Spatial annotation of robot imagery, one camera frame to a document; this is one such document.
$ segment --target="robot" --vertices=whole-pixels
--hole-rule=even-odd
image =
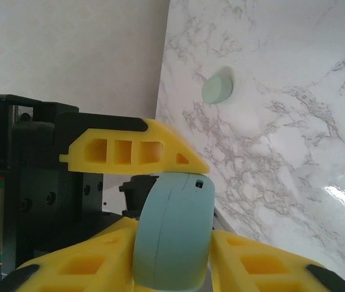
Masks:
[[[124,212],[139,221],[100,210],[106,173],[160,173],[122,186],[145,190]],[[0,292],[194,292],[208,263],[215,292],[345,291],[319,263],[213,230],[207,173],[162,122],[0,95]]]

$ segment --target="rectangular hole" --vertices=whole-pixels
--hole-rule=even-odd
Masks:
[[[93,139],[86,144],[85,160],[87,162],[106,163],[107,140]]]
[[[306,292],[301,283],[257,283],[260,292]]]
[[[161,160],[162,143],[140,142],[139,163],[157,163]]]
[[[43,286],[40,292],[83,292],[85,287],[67,286],[67,285],[49,285]]]
[[[199,189],[202,189],[203,181],[201,181],[200,179],[197,179],[197,181],[195,182],[195,186]]]
[[[288,269],[273,255],[251,255],[240,258],[248,274],[285,274]]]
[[[63,275],[93,275],[105,261],[101,255],[84,255],[70,259],[60,274]]]
[[[131,141],[117,140],[114,146],[114,163],[131,164]]]
[[[177,164],[188,164],[189,161],[186,157],[183,156],[183,154],[178,153],[178,154],[176,154],[176,163]]]

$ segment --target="screw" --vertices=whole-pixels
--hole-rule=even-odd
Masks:
[[[23,199],[19,204],[19,210],[26,213],[32,207],[32,200],[29,198]]]
[[[30,122],[32,118],[30,117],[30,114],[28,113],[23,113],[22,115],[19,116],[19,120],[21,122]]]
[[[85,188],[83,189],[83,193],[85,194],[85,196],[88,196],[90,192],[91,192],[91,187],[89,185],[86,185]]]
[[[48,195],[46,196],[46,203],[48,205],[52,205],[56,200],[56,193],[55,192],[50,192],[48,193]]]

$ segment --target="black edge trim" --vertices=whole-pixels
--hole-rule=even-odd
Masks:
[[[39,268],[39,265],[30,265],[12,271],[0,281],[0,292],[15,292],[23,283],[32,277]]]
[[[316,265],[308,265],[306,269],[330,292],[345,292],[345,280],[335,272]]]
[[[68,147],[88,129],[145,132],[148,125],[139,117],[62,113],[55,121],[55,146],[58,153],[68,154]]]

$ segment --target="white wall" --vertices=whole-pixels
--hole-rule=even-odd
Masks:
[[[0,93],[154,117],[169,0],[0,0]]]

